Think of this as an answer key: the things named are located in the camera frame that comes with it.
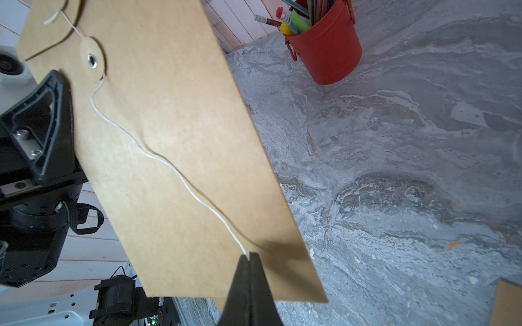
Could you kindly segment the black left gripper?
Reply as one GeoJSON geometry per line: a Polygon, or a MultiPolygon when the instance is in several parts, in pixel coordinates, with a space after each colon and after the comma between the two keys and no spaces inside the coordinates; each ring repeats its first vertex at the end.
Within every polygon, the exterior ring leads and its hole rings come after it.
{"type": "Polygon", "coordinates": [[[1,285],[53,271],[69,231],[86,235],[86,175],[74,149],[71,88],[51,70],[1,114],[1,285]]]}

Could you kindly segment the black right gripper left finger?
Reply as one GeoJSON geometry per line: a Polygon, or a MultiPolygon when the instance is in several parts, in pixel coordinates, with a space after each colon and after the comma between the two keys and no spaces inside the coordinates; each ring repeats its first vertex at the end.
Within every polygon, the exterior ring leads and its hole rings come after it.
{"type": "Polygon", "coordinates": [[[231,288],[218,326],[250,324],[250,263],[246,255],[239,258],[231,288]]]}

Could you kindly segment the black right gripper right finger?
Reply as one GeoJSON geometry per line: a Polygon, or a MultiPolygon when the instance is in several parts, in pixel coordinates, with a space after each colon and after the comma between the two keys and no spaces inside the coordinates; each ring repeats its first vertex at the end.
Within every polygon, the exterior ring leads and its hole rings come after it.
{"type": "Polygon", "coordinates": [[[250,325],[283,326],[260,256],[250,253],[250,325]]]}

